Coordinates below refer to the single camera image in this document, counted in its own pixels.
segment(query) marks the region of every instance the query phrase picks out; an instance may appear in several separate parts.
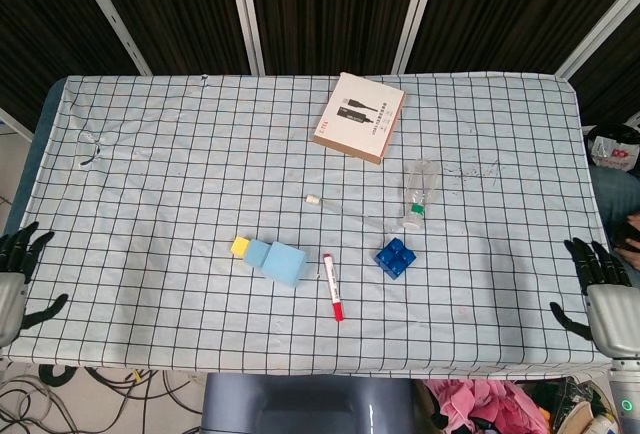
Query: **light blue sponge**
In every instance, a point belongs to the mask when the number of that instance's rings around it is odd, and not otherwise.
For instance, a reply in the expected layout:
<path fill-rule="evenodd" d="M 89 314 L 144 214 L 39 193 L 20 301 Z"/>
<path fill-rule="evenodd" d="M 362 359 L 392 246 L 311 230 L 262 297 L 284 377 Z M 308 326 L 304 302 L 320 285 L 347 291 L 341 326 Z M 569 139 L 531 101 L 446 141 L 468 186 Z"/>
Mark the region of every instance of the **light blue sponge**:
<path fill-rule="evenodd" d="M 261 270 L 265 276 L 274 281 L 284 282 L 291 287 L 295 287 L 306 266 L 306 252 L 280 242 L 274 242 L 262 264 Z"/>
<path fill-rule="evenodd" d="M 271 246 L 266 242 L 252 239 L 247 251 L 244 253 L 244 262 L 250 266 L 262 269 L 262 264 L 264 264 L 270 248 Z"/>

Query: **blue table edge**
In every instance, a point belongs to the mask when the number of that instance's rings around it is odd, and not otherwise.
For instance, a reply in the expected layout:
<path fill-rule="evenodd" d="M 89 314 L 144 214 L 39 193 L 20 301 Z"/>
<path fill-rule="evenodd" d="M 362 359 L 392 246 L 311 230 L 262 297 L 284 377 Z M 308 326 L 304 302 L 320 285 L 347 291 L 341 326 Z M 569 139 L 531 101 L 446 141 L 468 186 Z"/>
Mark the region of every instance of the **blue table edge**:
<path fill-rule="evenodd" d="M 9 211 L 9 217 L 4 227 L 6 234 L 14 233 L 20 229 L 20 222 L 22 222 L 27 205 L 29 204 L 29 199 L 31 198 L 31 192 L 33 191 L 38 170 L 40 169 L 40 162 L 42 161 L 42 156 L 49 142 L 49 136 L 53 128 L 53 122 L 58 112 L 58 106 L 66 82 L 66 77 L 56 81 L 55 84 L 51 86 L 51 89 L 49 89 L 47 97 L 44 100 L 38 126 L 31 141 L 31 147 L 29 148 L 29 154 L 27 155 L 22 176 L 20 177 L 20 183 L 18 184 L 18 189 L 16 190 L 13 204 Z"/>

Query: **cardboard box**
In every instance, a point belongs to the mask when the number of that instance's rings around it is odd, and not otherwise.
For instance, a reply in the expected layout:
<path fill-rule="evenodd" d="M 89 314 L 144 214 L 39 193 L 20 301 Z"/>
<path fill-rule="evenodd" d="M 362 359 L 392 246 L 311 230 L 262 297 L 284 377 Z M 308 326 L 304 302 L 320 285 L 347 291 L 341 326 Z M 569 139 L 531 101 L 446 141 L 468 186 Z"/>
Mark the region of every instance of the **cardboard box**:
<path fill-rule="evenodd" d="M 380 164 L 403 102 L 403 91 L 343 72 L 313 142 Z"/>

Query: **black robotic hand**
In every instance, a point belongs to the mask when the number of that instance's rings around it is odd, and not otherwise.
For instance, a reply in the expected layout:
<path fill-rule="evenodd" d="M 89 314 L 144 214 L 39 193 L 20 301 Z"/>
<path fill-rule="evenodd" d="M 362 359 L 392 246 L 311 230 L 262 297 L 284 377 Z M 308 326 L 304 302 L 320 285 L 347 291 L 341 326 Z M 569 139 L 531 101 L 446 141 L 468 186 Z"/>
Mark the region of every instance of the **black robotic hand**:
<path fill-rule="evenodd" d="M 62 294 L 47 309 L 25 314 L 27 284 L 38 262 L 38 256 L 54 233 L 48 232 L 36 239 L 27 250 L 34 222 L 13 235 L 0 238 L 0 347 L 11 344 L 22 329 L 29 329 L 58 314 L 69 296 Z"/>
<path fill-rule="evenodd" d="M 637 316 L 640 290 L 631 287 L 622 263 L 597 242 L 591 243 L 593 248 L 577 238 L 564 244 L 586 296 L 589 325 L 569 319 L 555 302 L 550 303 L 551 312 L 567 331 L 593 341 L 603 354 L 612 358 L 634 356 L 640 347 L 634 339 L 640 325 Z M 629 319 L 635 319 L 631 326 Z"/>

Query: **blue toy block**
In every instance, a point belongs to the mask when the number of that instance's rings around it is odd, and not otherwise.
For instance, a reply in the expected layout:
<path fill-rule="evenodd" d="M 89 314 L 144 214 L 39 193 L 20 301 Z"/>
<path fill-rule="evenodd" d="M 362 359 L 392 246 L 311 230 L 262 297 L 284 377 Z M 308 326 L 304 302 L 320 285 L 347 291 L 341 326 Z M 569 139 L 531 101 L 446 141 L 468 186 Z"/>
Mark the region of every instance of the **blue toy block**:
<path fill-rule="evenodd" d="M 262 264 L 261 270 L 265 276 L 274 281 L 284 282 L 291 287 L 295 287 L 306 265 L 306 252 L 281 242 L 274 242 Z"/>
<path fill-rule="evenodd" d="M 407 249 L 397 237 L 394 237 L 375 258 L 376 264 L 392 279 L 397 279 L 415 260 L 416 255 L 413 251 Z"/>
<path fill-rule="evenodd" d="M 244 261 L 250 266 L 261 269 L 262 264 L 264 264 L 264 261 L 267 258 L 269 249 L 271 249 L 271 246 L 266 242 L 252 239 L 249 243 L 249 247 L 247 248 L 247 252 L 244 254 Z"/>

